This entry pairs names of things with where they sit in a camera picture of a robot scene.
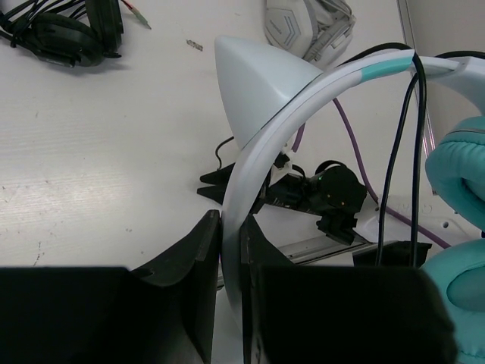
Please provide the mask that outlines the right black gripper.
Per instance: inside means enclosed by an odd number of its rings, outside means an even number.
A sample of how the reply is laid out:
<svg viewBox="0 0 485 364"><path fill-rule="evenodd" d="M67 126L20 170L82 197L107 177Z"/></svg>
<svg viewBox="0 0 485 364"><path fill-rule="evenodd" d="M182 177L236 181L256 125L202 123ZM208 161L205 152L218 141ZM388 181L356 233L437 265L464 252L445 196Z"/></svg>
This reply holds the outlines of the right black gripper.
<svg viewBox="0 0 485 364"><path fill-rule="evenodd" d="M203 174L199 180L204 184L221 185L227 184L235 164ZM285 174L278 182L270 185L271 175L268 174L253 203L252 212L259 212L263 205L276 206L297 212L313 212L305 193L308 178L298 174ZM197 194L210 199L219 205L224 202L226 187L208 186L197 189Z"/></svg>

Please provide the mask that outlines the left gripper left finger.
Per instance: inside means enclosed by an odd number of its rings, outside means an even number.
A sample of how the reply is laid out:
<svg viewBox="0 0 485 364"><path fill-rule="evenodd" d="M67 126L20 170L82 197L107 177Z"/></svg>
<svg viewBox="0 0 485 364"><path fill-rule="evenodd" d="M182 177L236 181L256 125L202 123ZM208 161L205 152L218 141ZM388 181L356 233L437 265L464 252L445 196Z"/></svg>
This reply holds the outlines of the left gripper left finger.
<svg viewBox="0 0 485 364"><path fill-rule="evenodd" d="M221 220L149 262L1 270L3 363L208 363Z"/></svg>

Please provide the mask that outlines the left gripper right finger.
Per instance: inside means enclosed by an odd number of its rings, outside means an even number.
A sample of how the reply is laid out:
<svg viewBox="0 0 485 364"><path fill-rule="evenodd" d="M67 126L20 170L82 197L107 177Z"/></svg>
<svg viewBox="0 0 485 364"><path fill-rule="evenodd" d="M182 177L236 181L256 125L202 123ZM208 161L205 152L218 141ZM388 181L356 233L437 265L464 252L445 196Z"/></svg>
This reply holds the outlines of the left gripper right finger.
<svg viewBox="0 0 485 364"><path fill-rule="evenodd" d="M295 265L253 217L239 237L244 362L456 362L453 323L424 271Z"/></svg>

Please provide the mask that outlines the teal white cat-ear headphones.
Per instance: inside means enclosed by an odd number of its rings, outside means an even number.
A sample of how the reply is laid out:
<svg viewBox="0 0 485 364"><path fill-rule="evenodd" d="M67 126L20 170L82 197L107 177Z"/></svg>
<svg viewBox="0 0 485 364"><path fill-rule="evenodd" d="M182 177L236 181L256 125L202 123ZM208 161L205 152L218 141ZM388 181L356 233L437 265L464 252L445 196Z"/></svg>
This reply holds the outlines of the teal white cat-ear headphones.
<svg viewBox="0 0 485 364"><path fill-rule="evenodd" d="M317 111L346 90L414 71L418 116L424 118L429 82L440 83L484 108L484 59L480 52L420 57L398 43L378 45L324 73L281 49L229 36L215 41L217 78L230 128L241 153L224 196L221 264L224 289L239 329L232 346L243 360L243 311L239 232L274 160L290 137ZM445 248L421 267L435 284L454 326L458 358L484 361L484 241Z"/></svg>

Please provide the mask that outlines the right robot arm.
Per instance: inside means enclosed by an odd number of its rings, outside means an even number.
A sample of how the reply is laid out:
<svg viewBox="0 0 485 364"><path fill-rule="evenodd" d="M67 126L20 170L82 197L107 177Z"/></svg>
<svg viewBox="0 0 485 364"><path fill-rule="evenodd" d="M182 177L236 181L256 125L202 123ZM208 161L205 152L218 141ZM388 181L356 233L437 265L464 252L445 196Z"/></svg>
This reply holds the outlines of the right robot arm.
<svg viewBox="0 0 485 364"><path fill-rule="evenodd" d="M405 230L410 218L386 209L391 225L379 249L380 208L368 187L342 162L325 161L312 177L306 177L298 165L275 162L250 212L257 214L263 205L317 216L318 230L343 246L369 245L354 255L355 265L406 266L409 262L411 244Z"/></svg>

